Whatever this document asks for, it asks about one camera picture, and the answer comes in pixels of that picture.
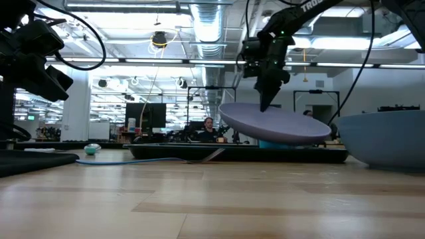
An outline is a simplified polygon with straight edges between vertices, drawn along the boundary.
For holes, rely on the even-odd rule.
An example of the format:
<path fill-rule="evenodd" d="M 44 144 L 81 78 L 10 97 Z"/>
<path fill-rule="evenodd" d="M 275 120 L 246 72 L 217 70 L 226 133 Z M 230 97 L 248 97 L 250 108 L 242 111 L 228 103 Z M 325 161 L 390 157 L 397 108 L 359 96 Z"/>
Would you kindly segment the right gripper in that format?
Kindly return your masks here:
<path fill-rule="evenodd" d="M 292 36 L 267 34 L 261 41 L 260 73 L 255 89 L 260 93 L 260 111 L 265 112 L 282 84 L 289 82 L 289 73 L 283 70 L 288 47 L 295 44 Z"/>

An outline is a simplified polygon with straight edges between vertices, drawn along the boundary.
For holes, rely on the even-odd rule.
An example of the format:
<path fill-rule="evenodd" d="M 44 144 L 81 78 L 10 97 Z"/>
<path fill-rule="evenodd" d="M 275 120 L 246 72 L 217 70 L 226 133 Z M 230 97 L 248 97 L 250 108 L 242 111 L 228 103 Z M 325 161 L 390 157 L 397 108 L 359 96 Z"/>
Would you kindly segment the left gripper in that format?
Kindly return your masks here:
<path fill-rule="evenodd" d="M 52 65 L 45 70 L 43 55 L 23 53 L 11 37 L 11 33 L 1 31 L 1 75 L 6 82 L 51 102 L 67 100 L 66 91 L 74 83 L 73 79 Z"/>

